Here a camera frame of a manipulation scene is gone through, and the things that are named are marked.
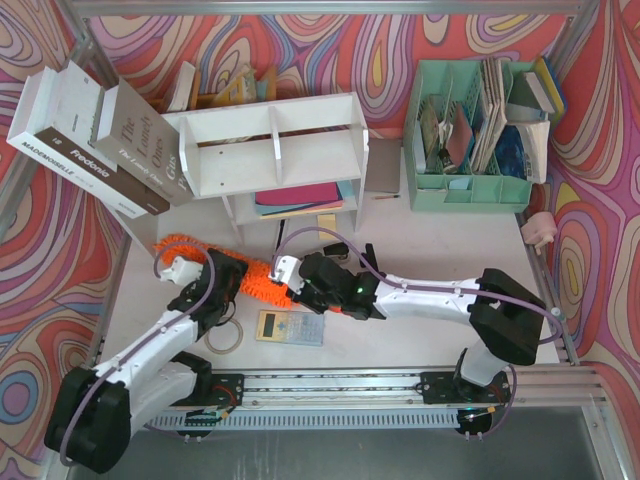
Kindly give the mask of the orange chenille duster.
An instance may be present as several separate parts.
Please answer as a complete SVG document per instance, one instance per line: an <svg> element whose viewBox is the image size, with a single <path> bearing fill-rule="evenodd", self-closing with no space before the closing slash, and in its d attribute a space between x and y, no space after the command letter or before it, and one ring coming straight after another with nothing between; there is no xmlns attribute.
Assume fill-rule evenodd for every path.
<svg viewBox="0 0 640 480"><path fill-rule="evenodd" d="M286 294L287 287L285 285L276 285L268 279L270 265L266 261L254 259L234 250L201 242L186 234L170 234L155 243L153 249L156 253L160 253L160 258L165 265L172 263L177 256L203 264L206 262L205 256L196 248L196 245L204 249L214 248L248 264L248 271L240 286L241 293L274 307L288 310L293 308L294 302Z"/></svg>

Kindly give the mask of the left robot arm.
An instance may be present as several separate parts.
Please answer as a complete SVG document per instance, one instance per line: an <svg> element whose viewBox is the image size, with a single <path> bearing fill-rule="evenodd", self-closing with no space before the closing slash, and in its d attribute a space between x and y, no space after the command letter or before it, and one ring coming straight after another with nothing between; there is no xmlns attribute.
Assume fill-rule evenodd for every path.
<svg viewBox="0 0 640 480"><path fill-rule="evenodd" d="M178 256L155 270L181 292L147 332L112 358L64 376L44 435L62 464L105 473L161 411L206 406L219 393L210 362L187 349L221 323L249 265L215 248L201 252L201 263Z"/></svg>

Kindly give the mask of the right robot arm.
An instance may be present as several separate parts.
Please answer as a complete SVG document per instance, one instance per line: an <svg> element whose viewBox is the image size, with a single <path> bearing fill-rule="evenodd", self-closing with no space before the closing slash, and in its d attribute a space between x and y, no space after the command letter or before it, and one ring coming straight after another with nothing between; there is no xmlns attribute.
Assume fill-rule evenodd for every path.
<svg viewBox="0 0 640 480"><path fill-rule="evenodd" d="M377 270L354 274L316 252L302 259L280 256L272 280L292 301L321 314L357 320L416 317L468 325L479 339L459 357L457 382L486 387L508 365L536 362L544 313L536 295L498 269L478 279L409 280Z"/></svg>

